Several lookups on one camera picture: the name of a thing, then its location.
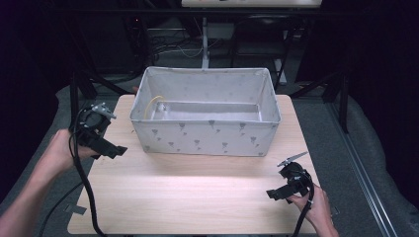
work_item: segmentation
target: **wrist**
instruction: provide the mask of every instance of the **wrist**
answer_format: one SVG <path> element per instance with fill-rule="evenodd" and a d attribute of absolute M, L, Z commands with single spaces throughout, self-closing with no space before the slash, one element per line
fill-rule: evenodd
<path fill-rule="evenodd" d="M 324 219 L 322 221 L 310 221 L 319 237 L 336 237 L 339 236 L 332 219 Z"/>

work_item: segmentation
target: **black cable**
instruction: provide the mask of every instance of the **black cable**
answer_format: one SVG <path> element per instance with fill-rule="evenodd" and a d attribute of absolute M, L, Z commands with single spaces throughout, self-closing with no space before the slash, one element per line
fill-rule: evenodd
<path fill-rule="evenodd" d="M 110 79 L 110 78 L 105 78 L 107 81 L 113 83 L 113 84 L 119 84 L 119 83 L 123 83 L 123 82 L 127 82 L 127 81 L 131 81 L 135 78 L 137 78 L 139 75 L 141 75 L 142 72 L 132 72 L 129 75 L 125 75 L 124 77 L 121 78 L 117 78 L 117 79 Z M 98 83 L 101 84 L 100 82 L 95 81 L 94 79 L 90 78 L 90 81 L 92 83 Z"/>
<path fill-rule="evenodd" d="M 77 142 L 77 124 L 80 118 L 81 113 L 83 113 L 84 110 L 81 110 L 77 117 L 75 118 L 75 122 L 73 125 L 73 134 L 70 136 L 68 143 L 70 146 L 71 155 L 73 157 L 74 166 L 77 169 L 77 172 L 79 173 L 80 179 L 86 188 L 87 196 L 89 197 L 89 203 L 90 203 L 90 211 L 92 213 L 92 224 L 93 228 L 95 229 L 96 233 L 100 236 L 106 236 L 106 234 L 100 229 L 98 224 L 98 216 L 96 213 L 96 203 L 95 203 L 95 196 L 93 195 L 92 187 L 90 186 L 90 182 L 87 179 L 86 174 L 84 173 L 83 167 L 80 163 L 80 157 L 78 156 L 78 142 Z M 73 140 L 73 150 L 71 150 L 71 139 Z"/>
<path fill-rule="evenodd" d="M 79 188 L 81 185 L 83 185 L 83 182 L 78 183 L 76 186 L 74 186 L 70 191 L 68 191 L 53 207 L 52 209 L 49 211 L 49 213 L 46 215 L 45 219 L 43 220 L 42 226 L 41 226 L 41 230 L 40 230 L 40 234 L 39 237 L 43 236 L 43 231 L 45 230 L 46 227 L 46 223 L 48 222 L 50 216 L 52 215 L 52 213 L 55 211 L 55 209 L 71 194 L 73 193 L 77 188 Z"/>
<path fill-rule="evenodd" d="M 305 219 L 305 216 L 307 215 L 308 211 L 311 209 L 312 201 L 313 201 L 313 198 L 314 198 L 314 183 L 312 182 L 311 177 L 305 175 L 305 173 L 301 172 L 301 171 L 295 171 L 295 172 L 304 175 L 305 178 L 309 180 L 310 191 L 309 191 L 307 203 L 305 204 L 304 208 L 302 209 L 301 214 L 299 215 L 298 221 L 296 222 L 295 230 L 293 231 L 293 236 L 292 237 L 298 236 L 299 229 L 301 228 L 301 225 L 302 225 L 302 222 Z"/>

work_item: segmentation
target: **wooden table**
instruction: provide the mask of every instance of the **wooden table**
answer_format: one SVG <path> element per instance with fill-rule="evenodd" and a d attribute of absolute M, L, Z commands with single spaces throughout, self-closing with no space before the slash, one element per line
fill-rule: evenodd
<path fill-rule="evenodd" d="M 322 0 L 182 0 L 183 7 L 319 8 Z"/>
<path fill-rule="evenodd" d="M 283 120 L 265 157 L 144 153 L 129 120 L 133 99 L 120 98 L 105 136 L 127 152 L 99 158 L 89 174 L 105 233 L 293 233 L 299 210 L 266 194 L 287 182 L 277 164 L 307 150 L 290 97 L 278 96 Z M 318 184 L 309 154 L 296 162 Z M 77 205 L 88 209 L 73 213 L 68 231 L 95 233 L 85 190 Z M 314 232 L 304 221 L 300 233 Z"/>

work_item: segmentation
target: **hand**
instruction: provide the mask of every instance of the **hand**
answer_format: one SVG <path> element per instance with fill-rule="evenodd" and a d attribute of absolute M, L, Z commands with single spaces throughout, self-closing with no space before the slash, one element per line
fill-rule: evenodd
<path fill-rule="evenodd" d="M 138 87 L 132 87 L 133 92 L 135 93 L 135 95 L 138 94 Z"/>
<path fill-rule="evenodd" d="M 307 203 L 308 194 L 304 197 L 290 196 L 287 199 L 292 201 L 302 211 Z M 333 226 L 327 193 L 316 185 L 314 185 L 313 204 L 305 218 L 313 225 L 318 236 L 339 236 Z"/>
<path fill-rule="evenodd" d="M 35 174 L 40 174 L 39 177 L 51 181 L 73 166 L 73 158 L 68 143 L 70 136 L 71 132 L 68 129 L 61 129 L 51 138 L 48 147 L 34 169 Z M 80 159 L 84 159 L 98 155 L 98 153 L 89 147 L 78 146 L 78 155 Z"/>

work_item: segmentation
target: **fabric storage bin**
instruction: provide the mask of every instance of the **fabric storage bin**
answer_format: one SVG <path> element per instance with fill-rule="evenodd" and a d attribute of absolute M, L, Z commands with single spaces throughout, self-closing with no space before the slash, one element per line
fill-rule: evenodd
<path fill-rule="evenodd" d="M 130 119 L 145 152 L 265 156 L 281 113 L 266 68 L 148 67 Z"/>

